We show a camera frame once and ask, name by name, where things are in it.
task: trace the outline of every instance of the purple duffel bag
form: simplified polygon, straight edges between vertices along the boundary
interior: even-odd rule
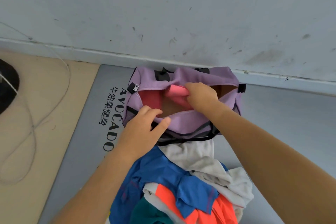
[[[187,82],[202,82],[217,91],[220,102],[225,103],[241,114],[241,93],[246,84],[239,84],[229,67],[188,68],[179,67],[175,72],[165,68],[155,71],[146,67],[137,67],[128,83],[124,107],[123,125],[126,126],[143,107],[139,91],[164,90],[170,85],[184,86]],[[219,130],[203,114],[195,111],[181,111],[169,115],[171,123],[157,142],[158,146],[186,141],[205,141],[219,135]],[[163,118],[156,117],[152,123],[155,128]]]

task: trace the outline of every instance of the person's right arm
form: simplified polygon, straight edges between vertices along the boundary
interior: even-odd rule
[[[209,86],[199,82],[186,87],[188,102],[219,129],[283,222],[336,223],[336,179],[219,102]]]

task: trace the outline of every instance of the person's left arm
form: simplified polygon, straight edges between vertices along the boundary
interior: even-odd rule
[[[158,109],[142,107],[128,122],[115,149],[104,158],[84,187],[63,207],[53,224],[103,224],[111,204],[133,163],[156,144],[170,124],[165,118],[151,131]]]

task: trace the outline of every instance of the hand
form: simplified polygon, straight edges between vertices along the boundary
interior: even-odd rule
[[[205,114],[209,111],[210,105],[218,102],[217,92],[210,86],[201,82],[185,84],[190,95],[187,97],[188,103],[198,112]]]
[[[161,113],[162,111],[159,109],[142,107],[138,114],[127,123],[119,138],[117,148],[122,148],[122,151],[129,154],[133,161],[149,152],[171,121],[169,117],[166,117],[151,131],[151,124],[155,116]]]

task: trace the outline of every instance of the white cable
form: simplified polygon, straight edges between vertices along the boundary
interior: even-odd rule
[[[27,111],[28,111],[28,114],[29,114],[29,119],[30,119],[30,122],[31,122],[31,131],[30,133],[23,138],[22,141],[20,141],[20,143],[14,147],[14,149],[6,156],[6,158],[3,160],[2,163],[0,163],[0,184],[4,184],[4,185],[11,185],[11,184],[16,184],[18,183],[19,181],[21,181],[24,177],[26,177],[26,175],[29,173],[31,167],[32,167],[32,164],[34,162],[34,158],[35,158],[35,153],[36,153],[36,144],[37,144],[37,141],[36,141],[36,136],[35,136],[35,129],[57,108],[57,106],[62,102],[62,100],[64,99],[66,93],[68,92],[68,89],[69,89],[69,86],[70,86],[70,79],[71,79],[71,73],[70,73],[70,69],[69,69],[69,66],[65,63],[64,60],[62,60],[62,58],[58,55],[58,53],[49,48],[47,45],[45,45],[44,43],[41,43],[41,42],[38,42],[38,41],[35,41],[33,40],[32,37],[22,33],[21,31],[7,25],[6,23],[3,23],[3,22],[0,22],[0,24],[2,25],[5,25],[13,30],[15,30],[16,32],[20,33],[21,35],[24,35],[25,37],[27,37],[30,41],[34,42],[34,43],[38,43],[38,44],[42,44],[49,52],[51,52],[52,54],[54,54],[58,59],[60,59],[64,65],[66,66],[67,70],[68,70],[68,75],[69,75],[69,80],[68,80],[68,86],[63,94],[63,96],[61,97],[61,99],[58,101],[58,103],[52,108],[52,110],[50,112],[48,112],[42,119],[40,119],[40,121],[34,125],[34,122],[33,122],[33,117],[32,117],[32,114],[30,112],[30,109],[28,107],[28,104],[27,104],[27,101],[26,99],[18,93],[18,91],[13,87],[13,85],[0,73],[0,76],[9,84],[9,86],[15,91],[15,93],[17,94],[17,96],[19,96],[23,102],[23,104],[25,105],[25,107],[27,108]],[[29,164],[29,168],[28,170],[22,175],[20,176],[19,178],[15,179],[15,180],[6,180],[6,179],[3,179],[1,177],[1,170],[2,170],[2,167],[4,166],[5,162],[8,160],[8,158],[20,147],[20,145],[25,142],[27,140],[27,138],[30,136],[30,135],[33,135],[33,140],[34,140],[34,148],[33,148],[33,156],[31,158],[31,163]]]

